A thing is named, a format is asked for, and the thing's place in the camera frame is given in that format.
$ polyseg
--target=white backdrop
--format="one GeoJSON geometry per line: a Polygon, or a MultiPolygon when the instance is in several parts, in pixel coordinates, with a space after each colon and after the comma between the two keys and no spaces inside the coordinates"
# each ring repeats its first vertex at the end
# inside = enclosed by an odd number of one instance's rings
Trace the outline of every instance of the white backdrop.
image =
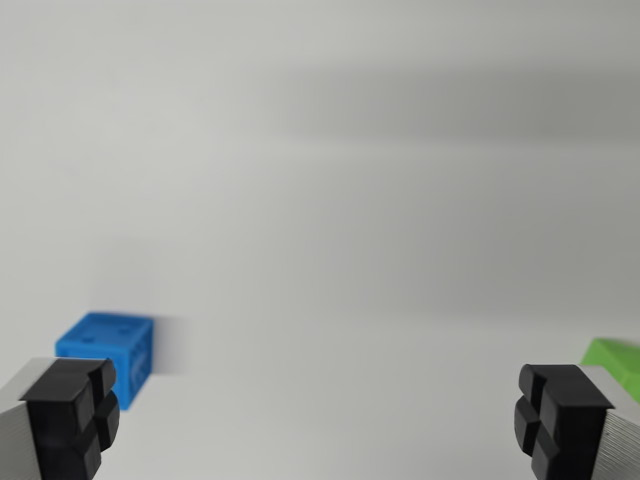
{"type": "Polygon", "coordinates": [[[0,378],[162,315],[101,480],[529,479],[637,336],[640,6],[0,0],[0,378]]]}

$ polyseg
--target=white wall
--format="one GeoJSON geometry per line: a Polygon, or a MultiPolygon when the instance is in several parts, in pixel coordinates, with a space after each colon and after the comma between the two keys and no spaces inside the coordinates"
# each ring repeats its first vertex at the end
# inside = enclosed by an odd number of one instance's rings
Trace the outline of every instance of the white wall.
{"type": "Polygon", "coordinates": [[[231,412],[174,428],[224,454],[105,479],[529,478],[520,365],[637,328],[638,14],[0,0],[0,372],[86,310],[158,313],[166,381],[231,412]]]}

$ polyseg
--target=green cube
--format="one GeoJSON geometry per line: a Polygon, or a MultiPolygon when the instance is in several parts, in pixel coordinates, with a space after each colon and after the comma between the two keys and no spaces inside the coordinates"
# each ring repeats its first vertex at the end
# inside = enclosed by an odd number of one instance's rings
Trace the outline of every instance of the green cube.
{"type": "Polygon", "coordinates": [[[606,368],[635,401],[640,402],[640,345],[596,338],[589,345],[582,364],[606,368]]]}

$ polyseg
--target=blue cube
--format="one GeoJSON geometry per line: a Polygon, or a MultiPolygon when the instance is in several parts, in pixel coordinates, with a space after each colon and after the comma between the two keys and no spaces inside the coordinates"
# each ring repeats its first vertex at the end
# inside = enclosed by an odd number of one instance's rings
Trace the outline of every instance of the blue cube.
{"type": "Polygon", "coordinates": [[[56,356],[110,358],[117,375],[113,392],[127,410],[151,374],[153,319],[89,313],[58,340],[56,356]]]}

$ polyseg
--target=black rubber pad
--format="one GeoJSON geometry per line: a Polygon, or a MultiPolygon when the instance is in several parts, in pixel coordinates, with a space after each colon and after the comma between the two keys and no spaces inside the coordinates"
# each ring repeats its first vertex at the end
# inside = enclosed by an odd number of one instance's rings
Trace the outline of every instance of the black rubber pad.
{"type": "Polygon", "coordinates": [[[24,394],[42,480],[91,480],[120,419],[111,360],[58,359],[24,394]]]}
{"type": "Polygon", "coordinates": [[[589,480],[613,405],[575,365],[525,365],[516,439],[539,480],[589,480]]]}

